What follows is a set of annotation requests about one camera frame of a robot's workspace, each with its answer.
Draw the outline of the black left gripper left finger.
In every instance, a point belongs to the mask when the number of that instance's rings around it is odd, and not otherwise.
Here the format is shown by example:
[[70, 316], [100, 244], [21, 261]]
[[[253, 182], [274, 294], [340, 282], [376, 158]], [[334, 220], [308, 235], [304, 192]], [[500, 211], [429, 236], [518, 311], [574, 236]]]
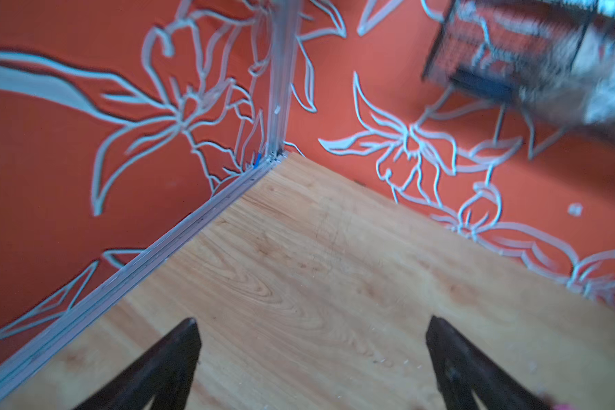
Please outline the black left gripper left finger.
[[184, 409], [202, 348], [198, 324], [187, 318], [78, 409]]

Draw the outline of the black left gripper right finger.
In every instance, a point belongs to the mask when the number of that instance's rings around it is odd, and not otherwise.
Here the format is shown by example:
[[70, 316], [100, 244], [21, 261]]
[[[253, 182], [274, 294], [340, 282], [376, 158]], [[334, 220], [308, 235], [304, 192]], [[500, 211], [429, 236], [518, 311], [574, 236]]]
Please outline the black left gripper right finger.
[[449, 321], [433, 316], [425, 341], [447, 409], [547, 409]]

